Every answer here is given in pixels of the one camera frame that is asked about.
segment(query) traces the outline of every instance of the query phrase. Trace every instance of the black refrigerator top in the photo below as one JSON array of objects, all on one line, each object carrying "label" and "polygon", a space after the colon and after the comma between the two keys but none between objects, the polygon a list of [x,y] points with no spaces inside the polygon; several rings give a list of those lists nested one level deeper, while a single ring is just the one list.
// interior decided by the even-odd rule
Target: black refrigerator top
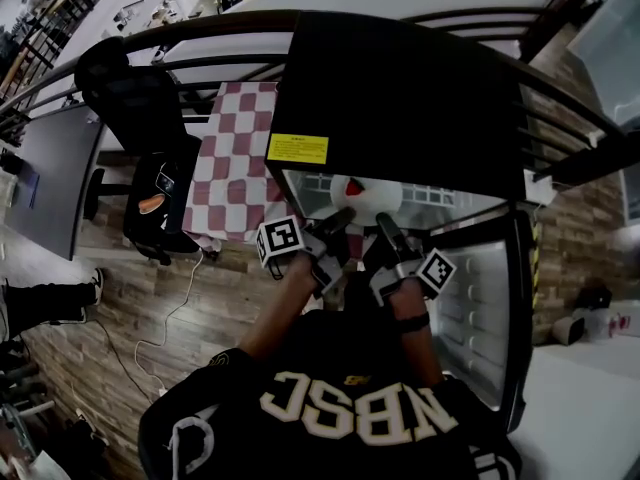
[{"label": "black refrigerator top", "polygon": [[307,163],[304,155],[283,161],[268,154],[266,163],[272,171],[523,199],[515,92],[499,55],[472,40],[372,16],[303,12],[271,141],[273,134],[321,137],[326,157]]}]

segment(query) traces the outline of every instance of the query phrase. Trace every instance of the desk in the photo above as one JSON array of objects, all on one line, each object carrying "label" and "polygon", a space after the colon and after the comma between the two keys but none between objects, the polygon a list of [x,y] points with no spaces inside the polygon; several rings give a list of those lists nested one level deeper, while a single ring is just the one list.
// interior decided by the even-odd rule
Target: desk
[{"label": "desk", "polygon": [[[82,217],[84,191],[97,154],[102,125],[88,122],[91,109],[77,108],[25,127],[19,155],[25,166],[5,224],[45,249],[71,260]],[[40,175],[33,208],[26,187]]]}]

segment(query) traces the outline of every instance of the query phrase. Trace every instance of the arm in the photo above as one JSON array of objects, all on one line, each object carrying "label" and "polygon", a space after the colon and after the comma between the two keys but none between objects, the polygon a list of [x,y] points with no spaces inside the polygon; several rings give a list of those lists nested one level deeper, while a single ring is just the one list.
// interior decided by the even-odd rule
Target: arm
[{"label": "arm", "polygon": [[[414,318],[426,311],[422,289],[415,279],[403,281],[400,289],[391,295],[390,301],[396,320]],[[519,472],[522,466],[520,456],[507,439],[493,411],[462,381],[449,379],[445,382],[433,349],[429,326],[403,334],[401,341],[414,374],[424,387],[432,390],[445,410],[456,418],[467,444],[478,448],[474,454],[481,457],[495,453],[498,457],[493,459],[494,462]]]},{"label": "arm", "polygon": [[[389,300],[396,320],[415,318],[427,311],[422,288],[416,279],[405,279],[400,289],[392,294]],[[433,349],[429,326],[418,331],[406,332],[400,340],[413,373],[424,387],[430,388],[444,380],[442,368]]]},{"label": "arm", "polygon": [[238,348],[256,360],[267,359],[280,346],[316,287],[311,259],[298,254],[278,285],[274,300],[260,313]]}]

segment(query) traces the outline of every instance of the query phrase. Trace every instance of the black mesh chair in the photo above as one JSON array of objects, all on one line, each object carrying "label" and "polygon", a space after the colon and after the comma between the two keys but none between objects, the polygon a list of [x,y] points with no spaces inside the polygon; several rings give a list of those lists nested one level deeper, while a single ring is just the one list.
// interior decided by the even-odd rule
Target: black mesh chair
[{"label": "black mesh chair", "polygon": [[[181,225],[200,140],[187,134],[169,74],[153,66],[130,66],[122,39],[109,38],[79,59],[75,83],[124,150],[140,156],[129,187],[124,235],[142,254],[163,265],[170,263],[167,251],[197,251]],[[160,171],[174,181],[171,196],[157,210],[142,215],[138,203],[161,192],[156,185]],[[95,215],[98,196],[127,192],[122,185],[102,185],[101,170],[94,174],[85,204],[89,218]]]}]

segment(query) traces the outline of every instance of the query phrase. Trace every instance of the black t-shirt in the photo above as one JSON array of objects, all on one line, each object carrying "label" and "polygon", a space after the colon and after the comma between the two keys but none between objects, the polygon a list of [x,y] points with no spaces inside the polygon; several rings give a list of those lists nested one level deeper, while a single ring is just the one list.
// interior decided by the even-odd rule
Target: black t-shirt
[{"label": "black t-shirt", "polygon": [[189,479],[227,471],[516,478],[520,458],[493,413],[458,380],[420,387],[397,336],[381,324],[313,311],[267,364],[238,349],[218,354],[143,416],[147,475],[171,478],[174,425],[211,408],[198,422],[212,431],[211,453],[201,428],[178,432],[180,468],[206,458]]}]

